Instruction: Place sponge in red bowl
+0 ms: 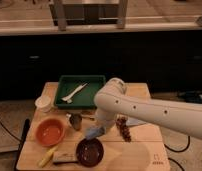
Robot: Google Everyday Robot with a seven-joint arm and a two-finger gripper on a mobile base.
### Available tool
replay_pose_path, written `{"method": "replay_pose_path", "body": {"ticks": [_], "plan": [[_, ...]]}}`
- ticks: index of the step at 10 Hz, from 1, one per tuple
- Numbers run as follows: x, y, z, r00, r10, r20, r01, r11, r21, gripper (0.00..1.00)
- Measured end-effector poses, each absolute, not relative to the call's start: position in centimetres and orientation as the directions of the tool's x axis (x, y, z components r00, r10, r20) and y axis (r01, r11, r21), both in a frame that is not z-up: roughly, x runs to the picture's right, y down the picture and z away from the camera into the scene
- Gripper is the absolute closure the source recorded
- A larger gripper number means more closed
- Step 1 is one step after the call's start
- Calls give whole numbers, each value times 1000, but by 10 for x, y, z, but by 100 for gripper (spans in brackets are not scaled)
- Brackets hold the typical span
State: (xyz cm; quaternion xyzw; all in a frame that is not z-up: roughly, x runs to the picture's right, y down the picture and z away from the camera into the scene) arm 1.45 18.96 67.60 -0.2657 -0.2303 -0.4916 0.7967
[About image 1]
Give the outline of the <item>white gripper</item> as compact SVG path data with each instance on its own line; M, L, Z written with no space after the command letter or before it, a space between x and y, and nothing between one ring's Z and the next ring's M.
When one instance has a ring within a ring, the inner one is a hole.
M103 128L105 133L108 133L115 125L116 118L116 113L112 113L102 109L97 109L95 111L96 125Z

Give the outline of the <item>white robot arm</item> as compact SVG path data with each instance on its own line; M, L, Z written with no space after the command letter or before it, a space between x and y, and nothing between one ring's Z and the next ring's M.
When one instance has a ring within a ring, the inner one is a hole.
M123 114L202 140L202 104L132 97L126 90L121 79L112 78L94 97L97 123L106 131Z

